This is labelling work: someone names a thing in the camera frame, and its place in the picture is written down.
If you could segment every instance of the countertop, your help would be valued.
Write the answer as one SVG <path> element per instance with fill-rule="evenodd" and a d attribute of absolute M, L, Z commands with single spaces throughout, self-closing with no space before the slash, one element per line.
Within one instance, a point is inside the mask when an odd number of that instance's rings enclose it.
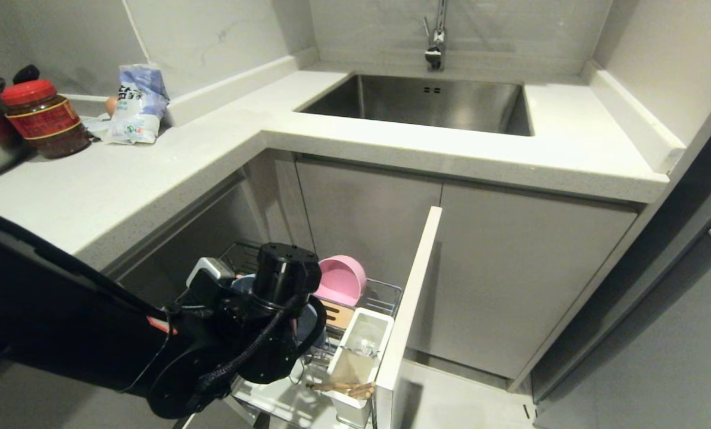
<path fill-rule="evenodd" d="M 295 71 L 151 146 L 97 143 L 61 160 L 34 157 L 0 176 L 0 215 L 104 269 L 266 148 L 637 203 L 668 184 L 576 76 L 525 79 L 535 136 L 295 112 L 353 70 L 369 72 L 327 63 Z"/>

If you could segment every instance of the kitchen sink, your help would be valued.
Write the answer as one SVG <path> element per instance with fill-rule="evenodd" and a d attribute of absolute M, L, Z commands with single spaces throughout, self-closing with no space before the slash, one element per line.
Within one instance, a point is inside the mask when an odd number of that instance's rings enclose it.
<path fill-rule="evenodd" d="M 303 113 L 532 136 L 522 85 L 355 75 Z"/>

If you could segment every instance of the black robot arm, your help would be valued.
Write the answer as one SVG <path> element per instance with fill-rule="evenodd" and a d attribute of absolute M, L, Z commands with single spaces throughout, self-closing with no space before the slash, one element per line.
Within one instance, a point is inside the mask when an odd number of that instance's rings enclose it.
<path fill-rule="evenodd" d="M 146 397 L 163 418 L 186 417 L 230 393 L 236 374 L 271 383 L 290 373 L 325 327 L 310 296 L 320 277 L 315 253 L 264 244 L 251 290 L 200 269 L 179 299 L 155 309 L 0 217 L 0 359 Z M 309 302 L 317 323 L 298 344 L 294 320 Z"/>

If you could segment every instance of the jar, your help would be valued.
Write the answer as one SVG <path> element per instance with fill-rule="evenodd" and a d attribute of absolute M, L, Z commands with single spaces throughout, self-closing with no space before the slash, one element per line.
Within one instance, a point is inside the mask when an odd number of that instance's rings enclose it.
<path fill-rule="evenodd" d="M 91 144 L 70 101 L 47 79 L 10 86 L 1 100 L 7 105 L 7 119 L 46 158 L 66 157 Z"/>

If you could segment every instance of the faucet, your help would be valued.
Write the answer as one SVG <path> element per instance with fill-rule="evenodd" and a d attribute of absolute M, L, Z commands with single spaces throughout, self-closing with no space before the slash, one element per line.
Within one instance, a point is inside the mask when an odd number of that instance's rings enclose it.
<path fill-rule="evenodd" d="M 427 42 L 429 47 L 424 51 L 424 59 L 429 62 L 427 70 L 430 72 L 440 72 L 443 70 L 445 63 L 443 56 L 445 55 L 445 6 L 447 0 L 439 0 L 438 17 L 435 22 L 435 30 L 432 36 L 429 34 L 429 26 L 427 25 L 427 17 L 424 17 L 424 32 L 427 33 Z"/>

